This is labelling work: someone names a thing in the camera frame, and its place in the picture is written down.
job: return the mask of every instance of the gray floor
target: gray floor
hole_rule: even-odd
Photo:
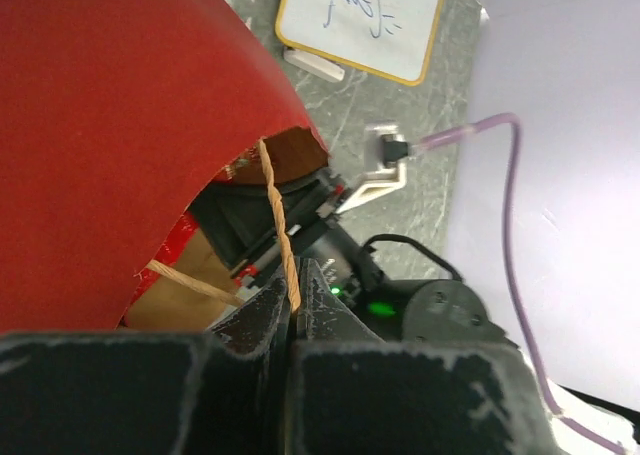
[[[480,7],[474,0],[445,0],[427,78],[417,87],[350,68],[338,84],[298,70],[282,60],[282,45],[273,30],[279,0],[227,2],[280,61],[331,149],[332,166],[348,180],[361,171],[366,123],[397,120],[404,135],[415,139],[465,121],[479,28]],[[440,251],[455,164],[455,148],[410,163],[407,187],[345,214],[345,228],[358,241],[376,233],[401,233]],[[409,248],[389,247],[377,258],[393,278],[429,278],[435,274],[435,267]]]

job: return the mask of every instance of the green led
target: green led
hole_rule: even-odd
[[[393,317],[396,314],[395,309],[388,303],[373,302],[367,305],[369,313],[381,318]]]

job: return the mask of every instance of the red paper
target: red paper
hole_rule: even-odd
[[[0,34],[0,331],[115,327],[202,187],[312,125],[223,0],[0,0]]]

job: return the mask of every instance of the black plastic part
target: black plastic part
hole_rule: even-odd
[[[298,311],[298,340],[382,342],[338,297],[331,294],[317,262],[302,260],[301,266],[300,286],[305,290]]]
[[[298,270],[304,276],[299,262]],[[282,272],[276,272],[255,297],[213,327],[212,332],[234,354],[241,356],[244,363],[239,365],[235,374],[238,379],[229,385],[228,396],[224,397],[222,407],[220,402],[215,401],[198,407],[197,420],[202,423],[192,427],[196,436],[192,437],[190,451],[209,453],[212,447],[216,447],[216,439],[222,433],[227,433],[233,440],[251,441],[256,454],[279,453],[282,399],[289,350],[295,337]],[[220,374],[205,372],[205,377],[215,378]],[[203,396],[215,400],[216,396],[221,395],[220,388],[209,386],[209,392],[205,391]],[[225,403],[234,404],[234,407],[225,407]],[[243,414],[236,413],[231,417],[230,414],[236,411],[242,411]],[[215,431],[212,430],[213,420],[217,425]]]
[[[389,167],[392,163],[407,158],[410,150],[411,147],[408,142],[382,138],[382,161],[385,167]]]
[[[322,168],[302,179],[279,185],[287,228],[296,224],[308,226],[319,220],[316,210],[340,184],[342,180],[332,176],[330,169]],[[230,270],[243,268],[242,262],[257,259],[275,243],[273,212],[262,186],[211,183],[196,197],[189,212]]]
[[[216,350],[198,335],[5,336],[0,453],[183,453],[198,377]]]
[[[335,219],[329,219],[321,237],[316,237],[300,252],[304,258],[317,260],[322,275],[331,287],[340,289],[345,299],[358,297],[363,289],[375,287],[384,277],[369,253],[362,253],[360,245]]]
[[[559,453],[515,348],[307,342],[293,353],[287,453]]]
[[[353,313],[384,340],[402,340],[402,321],[411,297],[430,280],[389,280],[384,278],[370,292],[361,293]],[[387,307],[387,314],[374,310],[375,306]]]
[[[308,257],[306,250],[318,239],[322,238],[328,230],[330,230],[330,226],[327,224],[327,221],[320,218],[317,218],[313,223],[307,225],[305,228],[298,230],[294,236],[290,237],[291,249],[293,250],[294,255],[304,258],[314,258]],[[273,239],[269,246],[272,247],[275,243],[276,241]],[[265,281],[271,277],[273,272],[281,263],[282,259],[280,258],[280,252],[278,251],[273,260],[271,260],[271,262],[255,276],[252,286],[255,285],[257,287],[262,287]]]
[[[507,340],[505,331],[489,320],[480,297],[454,280],[435,280],[413,295],[402,320],[402,338],[427,342],[512,344]]]

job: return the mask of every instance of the purple cable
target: purple cable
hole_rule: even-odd
[[[512,240],[513,196],[516,172],[520,159],[520,142],[522,137],[520,119],[518,119],[518,117],[513,113],[501,113],[499,115],[485,118],[484,120],[481,120],[477,123],[451,128],[449,130],[444,130],[442,132],[423,137],[419,142],[413,145],[413,149],[414,151],[428,151],[433,150],[434,148],[449,145],[451,143],[458,143],[467,135],[483,132],[485,130],[489,130],[505,123],[511,125],[512,142],[511,153],[509,155],[509,161],[507,163],[507,177],[504,186],[504,199],[502,203],[502,253],[504,258],[504,269],[507,275],[507,285],[509,287],[511,301],[515,308],[520,327],[522,328],[522,333],[524,334],[524,339],[527,343],[527,347],[529,348],[531,362],[533,363],[538,386],[540,387],[540,391],[542,392],[542,398],[549,407],[549,410],[551,410],[551,413],[560,418],[560,420],[562,420],[562,422],[567,427],[571,428],[576,433],[591,440],[592,442],[606,448],[607,450],[610,450],[613,453],[625,455],[625,449],[619,444],[616,444],[598,435],[579,422],[563,415],[562,408],[560,408],[558,402],[556,402],[556,400],[553,398],[553,393],[551,393],[551,388],[549,387],[549,381],[547,380],[544,363],[542,362],[542,356],[540,355],[540,349],[538,348],[538,343],[536,342],[536,339],[533,335],[531,324],[529,323],[529,318],[527,317],[524,305],[522,303],[522,297],[520,296],[518,283],[516,281],[513,262],[514,257]]]

